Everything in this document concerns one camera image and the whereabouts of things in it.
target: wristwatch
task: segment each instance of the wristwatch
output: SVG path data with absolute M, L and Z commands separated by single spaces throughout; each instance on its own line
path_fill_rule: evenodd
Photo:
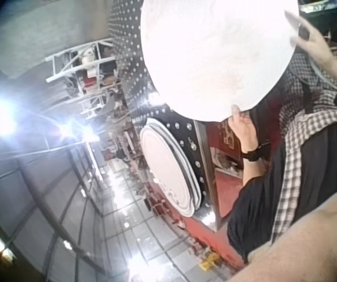
M 260 144 L 254 151 L 248 153 L 241 152 L 243 159 L 249 160 L 250 162 L 256 162 L 260 157 L 263 156 L 263 147 L 269 143 Z

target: stacked white plates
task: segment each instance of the stacked white plates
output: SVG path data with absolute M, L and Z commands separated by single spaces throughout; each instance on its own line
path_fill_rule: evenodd
M 168 201 L 180 214 L 193 216 L 201 203 L 201 191 L 193 169 L 180 145 L 155 119 L 141 130 L 141 146 L 155 178 Z

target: white plate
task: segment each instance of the white plate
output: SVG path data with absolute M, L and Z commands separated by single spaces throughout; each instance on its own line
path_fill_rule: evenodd
M 196 210 L 199 208 L 201 204 L 202 194 L 201 189 L 199 187 L 197 178 L 194 174 L 193 168 L 188 160 L 188 158 L 185 156 L 183 150 L 181 149 L 180 145 L 176 141 L 176 139 L 173 137 L 172 133 L 158 120 L 149 118 L 147 120 L 146 125 L 149 126 L 156 126 L 160 129 L 160 134 L 163 137 L 166 137 L 165 140 L 171 144 L 171 146 L 174 148 L 176 154 L 180 157 L 181 162 L 185 166 L 185 172 L 188 175 L 190 181 L 191 181 L 191 188 L 193 191 L 194 196 L 194 203 Z
M 276 85 L 298 32 L 298 0 L 144 0 L 144 61 L 163 100 L 190 119 L 220 122 Z
M 180 214 L 191 217 L 195 208 L 183 171 L 164 138 L 149 126 L 141 132 L 141 146 L 147 164 L 168 201 Z

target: plaid shirt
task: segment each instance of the plaid shirt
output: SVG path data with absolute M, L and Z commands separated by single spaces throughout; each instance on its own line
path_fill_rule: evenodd
M 296 53 L 290 63 L 302 79 L 309 84 L 313 99 L 313 113 L 306 114 L 304 108 L 303 89 L 300 80 L 291 71 L 285 73 L 284 106 L 280 113 L 280 125 L 286 142 L 286 160 L 283 174 L 281 196 L 275 215 L 271 243 L 274 243 L 287 229 L 290 228 L 295 217 L 301 187 L 302 156 L 301 146 L 314 134 L 327 126 L 337 122 L 337 106 L 334 100 L 337 90 L 330 89 L 321 80 L 315 81 L 306 55 Z M 329 81 L 336 82 L 327 73 L 323 73 Z

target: hand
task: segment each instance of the hand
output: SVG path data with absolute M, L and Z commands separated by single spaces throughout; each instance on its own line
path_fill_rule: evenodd
M 239 138 L 243 153 L 252 152 L 257 149 L 256 128 L 249 113 L 241 113 L 240 108 L 233 105 L 232 116 L 228 119 L 228 125 L 236 137 Z
M 292 41 L 307 52 L 316 63 L 321 65 L 321 67 L 327 68 L 328 65 L 333 62 L 335 57 L 322 34 L 303 17 L 296 16 L 288 11 L 285 12 L 285 15 L 290 23 L 295 25 L 300 24 L 300 26 L 303 26 L 309 32 L 308 41 L 300 36 L 293 37 Z

